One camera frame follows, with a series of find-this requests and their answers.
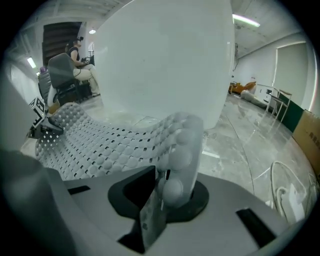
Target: black and white pattern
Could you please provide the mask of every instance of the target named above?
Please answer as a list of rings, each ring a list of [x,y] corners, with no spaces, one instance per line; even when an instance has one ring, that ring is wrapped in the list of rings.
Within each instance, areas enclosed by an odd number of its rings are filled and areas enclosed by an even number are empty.
[[[29,106],[36,113],[36,119],[32,124],[32,126],[36,128],[42,120],[45,119],[45,103],[43,102],[43,99],[35,97],[33,101],[30,102]]]

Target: man sitting in chair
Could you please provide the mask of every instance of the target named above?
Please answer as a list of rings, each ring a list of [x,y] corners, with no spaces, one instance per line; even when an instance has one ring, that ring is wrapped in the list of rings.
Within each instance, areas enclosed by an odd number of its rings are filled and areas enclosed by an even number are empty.
[[[65,52],[71,57],[74,63],[73,75],[79,81],[89,80],[93,96],[100,95],[97,80],[96,67],[92,64],[80,62],[79,48],[81,42],[78,38],[72,39],[65,47]]]

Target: black slot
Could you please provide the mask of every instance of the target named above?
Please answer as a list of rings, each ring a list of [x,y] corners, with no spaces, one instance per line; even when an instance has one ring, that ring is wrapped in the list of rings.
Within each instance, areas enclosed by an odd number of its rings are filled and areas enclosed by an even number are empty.
[[[269,244],[276,238],[270,229],[251,209],[238,210],[236,214],[260,248]]]
[[[78,194],[78,193],[81,193],[81,192],[84,192],[84,191],[87,191],[87,190],[90,190],[90,187],[88,187],[88,186],[77,186],[77,187],[74,187],[74,188],[69,188],[68,192],[69,192],[70,195],[74,195],[74,194]]]

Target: cardboard box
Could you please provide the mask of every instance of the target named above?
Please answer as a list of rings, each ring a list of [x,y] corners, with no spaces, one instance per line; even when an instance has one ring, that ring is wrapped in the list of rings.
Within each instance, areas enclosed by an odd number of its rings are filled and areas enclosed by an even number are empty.
[[[320,180],[320,117],[304,110],[292,137],[299,144]]]

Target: gray tile floor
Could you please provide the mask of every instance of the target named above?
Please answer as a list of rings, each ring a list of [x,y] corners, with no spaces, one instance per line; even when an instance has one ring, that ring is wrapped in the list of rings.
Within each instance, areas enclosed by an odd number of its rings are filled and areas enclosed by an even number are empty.
[[[140,114],[107,112],[99,96],[81,106],[101,122],[148,127],[159,121]],[[234,96],[227,96],[219,121],[214,128],[205,131],[203,138],[199,172],[236,183],[264,202],[272,201],[270,167],[273,161],[287,164],[307,191],[309,174],[314,177],[292,133],[263,109]],[[21,151],[34,157],[35,143],[35,139],[28,139]],[[303,193],[302,186],[291,173],[279,165],[274,171],[277,187],[288,188],[293,183],[297,192]],[[308,211],[306,199],[302,205]]]

